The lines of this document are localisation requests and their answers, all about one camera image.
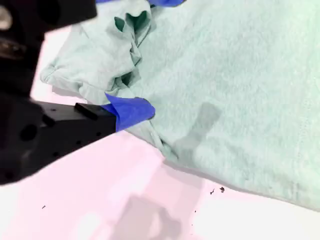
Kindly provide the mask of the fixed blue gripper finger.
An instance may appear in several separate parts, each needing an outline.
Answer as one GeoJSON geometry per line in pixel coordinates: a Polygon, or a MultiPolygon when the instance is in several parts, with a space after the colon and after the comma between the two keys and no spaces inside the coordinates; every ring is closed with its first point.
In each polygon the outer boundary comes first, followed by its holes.
{"type": "Polygon", "coordinates": [[[152,119],[155,108],[144,98],[106,95],[108,104],[42,102],[37,169],[116,132],[152,119]]]}

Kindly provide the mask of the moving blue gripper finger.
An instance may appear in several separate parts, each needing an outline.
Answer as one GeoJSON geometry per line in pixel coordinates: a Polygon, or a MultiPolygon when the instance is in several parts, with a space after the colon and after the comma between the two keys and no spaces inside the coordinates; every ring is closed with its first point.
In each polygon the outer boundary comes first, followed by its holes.
{"type": "Polygon", "coordinates": [[[51,25],[50,31],[81,23],[97,16],[96,5],[106,0],[38,0],[39,17],[51,25]]]}

